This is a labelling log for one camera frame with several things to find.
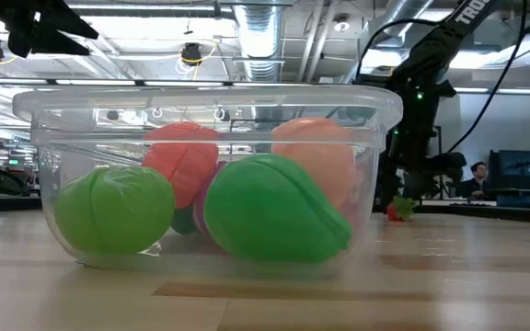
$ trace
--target green plastic fruit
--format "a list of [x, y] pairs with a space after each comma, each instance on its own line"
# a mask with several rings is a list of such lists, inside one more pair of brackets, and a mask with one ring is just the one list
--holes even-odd
[[193, 206], [176, 209], [171, 228], [178, 234], [192, 234], [196, 232], [193, 224]]
[[54, 216], [64, 239], [89, 253], [140, 252], [167, 231], [175, 210], [169, 182], [150, 168], [100, 168], [61, 188]]
[[323, 262], [351, 239], [351, 226], [305, 170], [274, 154], [224, 167], [204, 216], [223, 250], [255, 261]]

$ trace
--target transparent plastic bin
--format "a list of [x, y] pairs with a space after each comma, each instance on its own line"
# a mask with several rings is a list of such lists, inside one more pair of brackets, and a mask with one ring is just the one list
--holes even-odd
[[357, 252], [400, 98], [367, 86], [28, 92], [46, 221], [89, 266], [323, 277]]

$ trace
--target orange plastic fruit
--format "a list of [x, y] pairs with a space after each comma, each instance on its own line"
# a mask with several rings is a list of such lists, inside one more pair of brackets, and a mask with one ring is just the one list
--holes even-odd
[[[218, 132], [191, 122], [169, 124], [144, 136], [151, 141], [216, 141], [217, 138]], [[215, 143], [154, 143], [148, 148], [143, 166], [163, 175], [173, 186], [177, 208], [185, 208], [200, 192], [217, 159]]]
[[[350, 133], [332, 120], [299, 118], [275, 128], [273, 140], [347, 142], [350, 140]], [[271, 151], [300, 165], [336, 208], [349, 196], [355, 179], [355, 162], [348, 144], [278, 143], [271, 147]]]

